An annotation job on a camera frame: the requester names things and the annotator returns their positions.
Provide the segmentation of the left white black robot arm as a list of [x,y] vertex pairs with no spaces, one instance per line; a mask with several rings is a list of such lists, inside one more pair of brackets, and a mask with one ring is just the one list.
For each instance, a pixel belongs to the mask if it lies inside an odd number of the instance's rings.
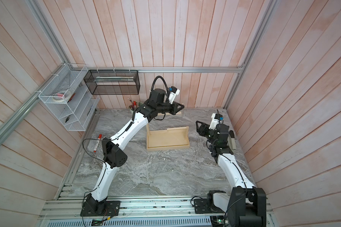
[[100,176],[94,189],[85,192],[82,200],[81,217],[106,216],[107,197],[110,185],[116,172],[127,161],[124,152],[130,140],[158,114],[175,115],[184,108],[184,105],[175,102],[180,90],[174,86],[168,87],[162,76],[157,76],[151,86],[150,96],[144,103],[133,110],[132,118],[115,135],[102,140],[104,158]]

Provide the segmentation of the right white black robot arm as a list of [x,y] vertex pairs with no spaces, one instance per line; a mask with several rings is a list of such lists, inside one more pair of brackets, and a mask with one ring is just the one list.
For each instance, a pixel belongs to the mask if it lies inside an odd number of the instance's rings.
[[266,194],[256,187],[239,167],[234,151],[235,134],[221,120],[211,124],[196,121],[197,133],[207,139],[211,156],[223,170],[231,188],[231,194],[210,191],[208,207],[224,212],[226,227],[265,227],[267,225]]

